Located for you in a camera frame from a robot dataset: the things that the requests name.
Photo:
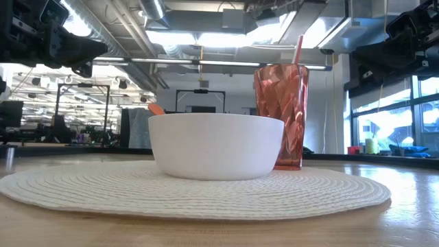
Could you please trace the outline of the yellow-green spool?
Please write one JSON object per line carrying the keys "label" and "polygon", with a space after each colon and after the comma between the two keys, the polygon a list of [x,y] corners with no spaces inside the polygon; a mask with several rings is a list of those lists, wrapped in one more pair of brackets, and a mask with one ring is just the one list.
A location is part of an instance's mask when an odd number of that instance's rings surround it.
{"label": "yellow-green spool", "polygon": [[365,150],[367,154],[378,154],[379,144],[378,139],[365,139]]}

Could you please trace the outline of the thin red straw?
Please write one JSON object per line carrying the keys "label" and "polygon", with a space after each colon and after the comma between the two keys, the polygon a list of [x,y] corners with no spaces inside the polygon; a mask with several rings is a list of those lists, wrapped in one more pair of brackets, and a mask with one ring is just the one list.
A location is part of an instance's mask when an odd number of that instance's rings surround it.
{"label": "thin red straw", "polygon": [[294,52],[294,59],[293,59],[293,63],[294,64],[298,64],[299,63],[300,53],[301,53],[301,49],[302,49],[303,37],[304,37],[303,34],[298,36],[298,40],[297,40],[297,43],[296,43],[296,50]]}

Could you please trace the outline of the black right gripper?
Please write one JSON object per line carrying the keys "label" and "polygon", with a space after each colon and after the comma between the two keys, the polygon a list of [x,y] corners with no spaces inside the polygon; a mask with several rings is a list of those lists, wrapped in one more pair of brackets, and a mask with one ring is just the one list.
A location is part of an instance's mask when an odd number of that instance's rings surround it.
{"label": "black right gripper", "polygon": [[423,11],[421,38],[406,27],[395,38],[357,47],[352,52],[361,66],[357,69],[358,87],[413,74],[422,67],[423,58],[418,57],[418,52],[425,52],[430,68],[439,69],[439,0],[420,0],[419,8]]}

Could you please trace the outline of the black station frame with monitor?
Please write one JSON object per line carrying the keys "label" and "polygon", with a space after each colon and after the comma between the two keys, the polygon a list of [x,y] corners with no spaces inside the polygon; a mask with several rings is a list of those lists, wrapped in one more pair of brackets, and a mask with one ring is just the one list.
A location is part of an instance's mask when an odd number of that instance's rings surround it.
{"label": "black station frame with monitor", "polygon": [[195,93],[195,94],[220,93],[223,95],[223,100],[222,100],[223,113],[226,113],[226,91],[210,91],[208,89],[193,89],[193,90],[177,89],[175,94],[175,104],[174,104],[175,112],[178,112],[178,102],[179,102],[178,95],[180,92]]}

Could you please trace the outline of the silver ventilation duct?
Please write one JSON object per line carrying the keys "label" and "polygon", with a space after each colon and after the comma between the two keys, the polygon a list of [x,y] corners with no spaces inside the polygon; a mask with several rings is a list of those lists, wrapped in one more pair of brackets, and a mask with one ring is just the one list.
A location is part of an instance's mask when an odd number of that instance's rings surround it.
{"label": "silver ventilation duct", "polygon": [[167,7],[163,3],[163,0],[139,0],[139,5],[147,24],[157,22],[165,28],[170,28],[165,18]]}

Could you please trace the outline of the grey covered cabinet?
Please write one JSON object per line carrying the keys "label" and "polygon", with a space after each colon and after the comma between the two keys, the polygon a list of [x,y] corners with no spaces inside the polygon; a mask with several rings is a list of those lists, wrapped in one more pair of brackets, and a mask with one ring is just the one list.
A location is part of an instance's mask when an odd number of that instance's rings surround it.
{"label": "grey covered cabinet", "polygon": [[151,149],[148,119],[153,114],[144,108],[123,108],[121,111],[120,146]]}

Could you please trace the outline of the orange faceted plastic cup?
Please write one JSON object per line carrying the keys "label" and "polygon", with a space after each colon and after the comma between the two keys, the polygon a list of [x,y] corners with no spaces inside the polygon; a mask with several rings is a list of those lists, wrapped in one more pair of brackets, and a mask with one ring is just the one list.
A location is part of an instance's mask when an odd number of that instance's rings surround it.
{"label": "orange faceted plastic cup", "polygon": [[309,70],[298,64],[272,64],[254,73],[257,114],[284,125],[275,169],[302,168],[308,86]]}

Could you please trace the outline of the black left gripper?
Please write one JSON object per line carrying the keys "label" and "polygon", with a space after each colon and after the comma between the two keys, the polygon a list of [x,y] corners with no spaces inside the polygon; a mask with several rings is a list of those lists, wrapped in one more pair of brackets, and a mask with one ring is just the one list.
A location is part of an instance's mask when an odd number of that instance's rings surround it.
{"label": "black left gripper", "polygon": [[42,34],[38,29],[43,0],[0,0],[0,63],[35,67],[42,63],[69,67],[83,78],[93,75],[93,60],[108,52],[106,43],[76,36],[50,21],[45,30],[43,60],[39,57]]}

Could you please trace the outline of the blue bundle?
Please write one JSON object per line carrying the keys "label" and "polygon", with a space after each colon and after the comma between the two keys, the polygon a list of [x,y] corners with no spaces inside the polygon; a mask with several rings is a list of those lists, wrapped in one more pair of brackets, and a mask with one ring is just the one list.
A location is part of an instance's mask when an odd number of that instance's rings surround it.
{"label": "blue bundle", "polygon": [[427,153],[429,148],[423,146],[397,146],[389,145],[392,156],[408,156],[414,158],[427,158],[431,155]]}

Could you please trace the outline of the white round woven placemat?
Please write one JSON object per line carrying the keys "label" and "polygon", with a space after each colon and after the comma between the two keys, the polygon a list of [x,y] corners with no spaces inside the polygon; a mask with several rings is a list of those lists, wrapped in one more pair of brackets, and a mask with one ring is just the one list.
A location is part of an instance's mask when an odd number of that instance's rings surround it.
{"label": "white round woven placemat", "polygon": [[329,169],[273,171],[253,180],[164,174],[154,161],[40,167],[0,178],[0,194],[45,209],[207,220],[292,220],[382,204],[390,190]]}

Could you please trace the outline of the white round bowl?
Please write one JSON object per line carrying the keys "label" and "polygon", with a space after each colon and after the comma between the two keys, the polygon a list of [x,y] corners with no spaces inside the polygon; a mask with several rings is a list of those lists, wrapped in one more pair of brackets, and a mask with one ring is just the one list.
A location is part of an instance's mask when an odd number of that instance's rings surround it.
{"label": "white round bowl", "polygon": [[269,174],[284,123],[252,115],[178,113],[148,119],[159,169],[194,180],[250,180]]}

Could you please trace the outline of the long ceiling light strip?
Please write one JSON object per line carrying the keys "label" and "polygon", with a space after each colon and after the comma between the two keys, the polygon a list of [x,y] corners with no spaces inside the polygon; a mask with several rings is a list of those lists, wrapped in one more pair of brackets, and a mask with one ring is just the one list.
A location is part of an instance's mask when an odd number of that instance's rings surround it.
{"label": "long ceiling light strip", "polygon": [[190,60],[190,59],[169,59],[169,58],[118,58],[118,57],[97,57],[94,62],[112,62],[112,63],[154,63],[154,64],[178,64],[178,65],[211,65],[211,66],[229,66],[229,67],[252,67],[261,68],[274,63],[266,62],[239,62],[239,61],[222,61],[222,60]]}

